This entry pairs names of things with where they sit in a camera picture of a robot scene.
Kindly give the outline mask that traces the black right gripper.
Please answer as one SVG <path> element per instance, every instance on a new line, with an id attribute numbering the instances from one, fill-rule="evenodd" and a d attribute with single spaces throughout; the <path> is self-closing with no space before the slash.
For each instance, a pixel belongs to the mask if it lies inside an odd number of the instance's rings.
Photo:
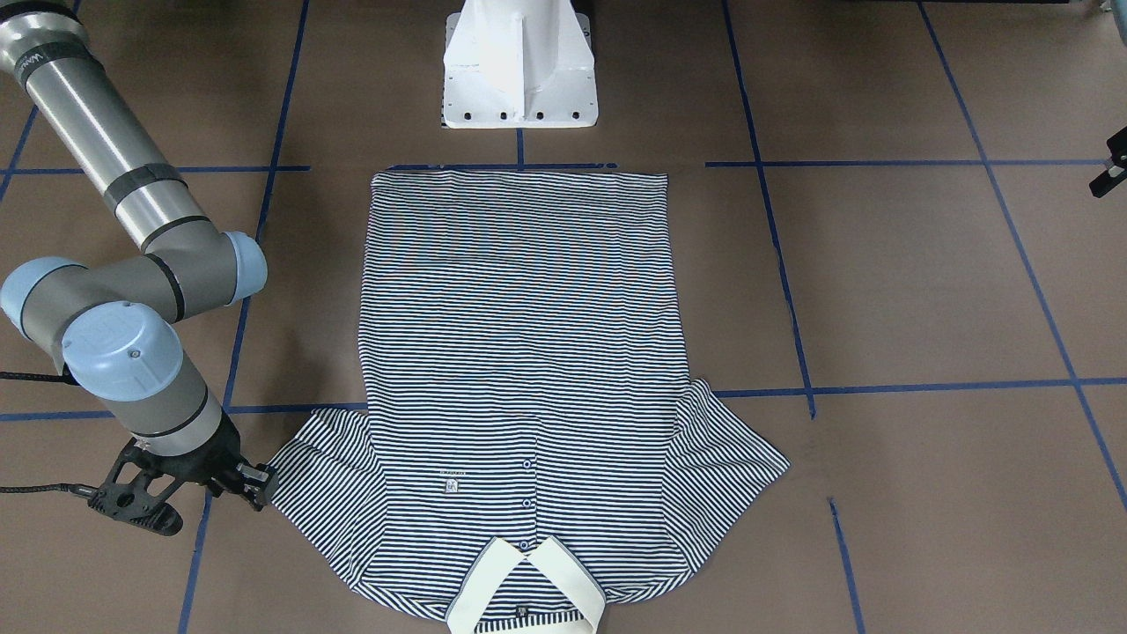
<path id="1" fill-rule="evenodd" d="M 166 473 L 184 482 L 210 486 L 213 493 L 230 492 L 242 498 L 251 509 L 269 508 L 278 486 L 277 468 L 269 464 L 251 466 L 242 456 L 241 436 L 228 414 L 195 450 L 166 458 Z"/>

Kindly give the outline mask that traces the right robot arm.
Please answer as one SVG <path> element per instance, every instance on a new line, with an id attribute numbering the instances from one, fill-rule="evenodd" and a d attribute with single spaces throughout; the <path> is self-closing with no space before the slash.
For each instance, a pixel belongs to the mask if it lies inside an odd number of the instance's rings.
<path id="1" fill-rule="evenodd" d="M 128 108 L 71 5 L 5 1 L 3 74 L 39 111 L 124 233 L 109 255 L 43 255 L 3 282 L 3 313 L 128 443 L 90 503 L 116 519 L 166 504 L 153 479 L 269 504 L 276 468 L 247 458 L 178 322 L 264 289 L 261 248 L 222 232 Z"/>

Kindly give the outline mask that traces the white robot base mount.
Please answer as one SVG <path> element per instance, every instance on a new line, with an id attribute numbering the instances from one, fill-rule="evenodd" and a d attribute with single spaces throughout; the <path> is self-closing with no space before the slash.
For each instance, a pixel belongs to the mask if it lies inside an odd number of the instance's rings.
<path id="1" fill-rule="evenodd" d="M 465 1 L 446 18 L 449 130 L 582 130 L 600 116 L 588 1 Z"/>

